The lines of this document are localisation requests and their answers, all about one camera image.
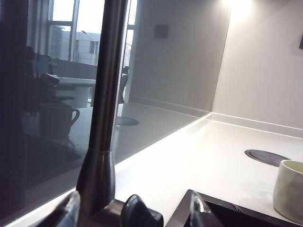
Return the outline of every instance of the reflected mug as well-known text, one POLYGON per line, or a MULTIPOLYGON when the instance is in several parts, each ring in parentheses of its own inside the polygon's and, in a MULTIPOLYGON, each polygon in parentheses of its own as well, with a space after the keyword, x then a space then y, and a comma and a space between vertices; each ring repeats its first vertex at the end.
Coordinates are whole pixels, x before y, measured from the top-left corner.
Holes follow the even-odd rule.
POLYGON ((51 139, 67 138, 71 126, 80 116, 80 111, 64 103, 40 104, 39 132, 51 139))

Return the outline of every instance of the glass splashback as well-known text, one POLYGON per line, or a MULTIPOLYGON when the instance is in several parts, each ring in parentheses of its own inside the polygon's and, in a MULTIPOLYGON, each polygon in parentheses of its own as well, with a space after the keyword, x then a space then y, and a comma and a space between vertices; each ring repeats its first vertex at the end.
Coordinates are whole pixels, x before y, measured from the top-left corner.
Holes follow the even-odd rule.
MULTIPOLYGON (((115 163, 211 111, 229 20, 222 2, 131 1, 115 163)), ((77 182, 103 8, 104 0, 0 0, 0 226, 77 182)))

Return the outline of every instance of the white countertop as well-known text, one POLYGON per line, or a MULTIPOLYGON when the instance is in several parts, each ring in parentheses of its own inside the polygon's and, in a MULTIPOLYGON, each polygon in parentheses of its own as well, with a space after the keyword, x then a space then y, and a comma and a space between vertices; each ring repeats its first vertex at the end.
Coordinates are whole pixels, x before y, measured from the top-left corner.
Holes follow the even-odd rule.
POLYGON ((203 119, 116 165, 116 198, 140 195, 165 224, 188 189, 287 220, 272 206, 278 168, 244 151, 303 161, 303 139, 203 119))

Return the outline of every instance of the white wall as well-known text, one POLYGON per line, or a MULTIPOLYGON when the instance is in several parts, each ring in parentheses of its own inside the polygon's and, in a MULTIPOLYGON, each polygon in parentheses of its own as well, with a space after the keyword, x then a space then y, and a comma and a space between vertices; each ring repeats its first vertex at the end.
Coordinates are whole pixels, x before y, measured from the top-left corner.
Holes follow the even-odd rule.
POLYGON ((303 0, 232 10, 213 111, 303 128, 303 0))
POLYGON ((140 0, 130 101, 192 115, 211 111, 226 39, 223 0, 140 0), (154 38, 157 24, 168 38, 154 38))

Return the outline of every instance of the stainless steel faucet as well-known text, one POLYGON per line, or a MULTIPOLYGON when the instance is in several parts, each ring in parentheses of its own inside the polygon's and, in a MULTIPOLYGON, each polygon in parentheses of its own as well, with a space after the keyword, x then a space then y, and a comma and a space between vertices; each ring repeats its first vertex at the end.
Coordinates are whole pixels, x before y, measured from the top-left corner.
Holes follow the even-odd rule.
POLYGON ((125 46, 128 0, 105 0, 89 149, 78 178, 81 197, 78 227, 162 227, 163 216, 139 196, 115 199, 111 138, 125 46))

